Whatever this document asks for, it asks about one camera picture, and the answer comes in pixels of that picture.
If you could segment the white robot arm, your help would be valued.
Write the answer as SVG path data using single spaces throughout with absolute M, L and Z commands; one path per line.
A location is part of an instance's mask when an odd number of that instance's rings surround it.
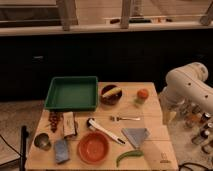
M 167 73 L 166 86 L 159 93 L 165 125 L 171 121 L 171 112 L 176 111 L 186 100 L 213 114 L 213 88 L 205 83 L 207 78 L 208 69 L 199 62 L 172 69 Z

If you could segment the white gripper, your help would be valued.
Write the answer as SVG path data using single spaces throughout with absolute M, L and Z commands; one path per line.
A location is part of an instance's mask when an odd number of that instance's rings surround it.
M 168 100 L 163 94 L 159 95 L 159 102 L 163 114 L 163 124 L 167 125 L 176 115 L 175 104 Z

